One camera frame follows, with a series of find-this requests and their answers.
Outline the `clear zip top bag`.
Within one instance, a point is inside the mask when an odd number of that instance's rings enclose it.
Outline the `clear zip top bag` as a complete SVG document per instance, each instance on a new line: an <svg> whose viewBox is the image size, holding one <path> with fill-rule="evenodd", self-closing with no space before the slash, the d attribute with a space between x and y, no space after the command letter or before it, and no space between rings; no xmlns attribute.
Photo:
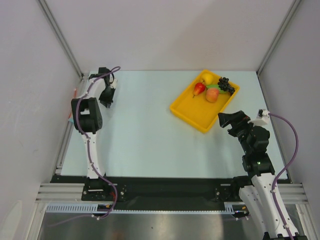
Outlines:
<svg viewBox="0 0 320 240"><path fill-rule="evenodd" d="M73 91L73 96L72 96L73 99L75 99L75 98L77 97L77 92L78 92L78 89L75 88L74 91ZM71 110L70 113L69 113L68 121L71 122L71 123L74 122L72 110Z"/></svg>

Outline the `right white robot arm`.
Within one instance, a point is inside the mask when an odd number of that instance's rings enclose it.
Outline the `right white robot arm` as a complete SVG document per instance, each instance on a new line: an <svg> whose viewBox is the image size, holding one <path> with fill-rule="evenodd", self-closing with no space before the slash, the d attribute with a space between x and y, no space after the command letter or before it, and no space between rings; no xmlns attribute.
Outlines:
<svg viewBox="0 0 320 240"><path fill-rule="evenodd" d="M275 173L267 154L270 132L265 129L273 113L258 111L252 120L242 110L235 113L219 113L219 125L231 126L228 134L238 139L244 155L242 165L247 176L233 178L231 196L243 201L264 240L307 240L291 220L281 197L278 179L290 166Z"/></svg>

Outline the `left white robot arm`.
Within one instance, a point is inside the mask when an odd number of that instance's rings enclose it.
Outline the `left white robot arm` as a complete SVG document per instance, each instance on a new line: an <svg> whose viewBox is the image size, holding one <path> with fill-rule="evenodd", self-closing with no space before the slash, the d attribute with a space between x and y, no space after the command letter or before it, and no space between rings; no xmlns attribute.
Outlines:
<svg viewBox="0 0 320 240"><path fill-rule="evenodd" d="M110 108L117 87L115 72L120 67L100 67L90 74L83 93L71 100L74 128L84 143L87 174L81 199L83 201L115 201L117 189L106 178L106 170L98 151L99 133L103 128L100 105Z"/></svg>

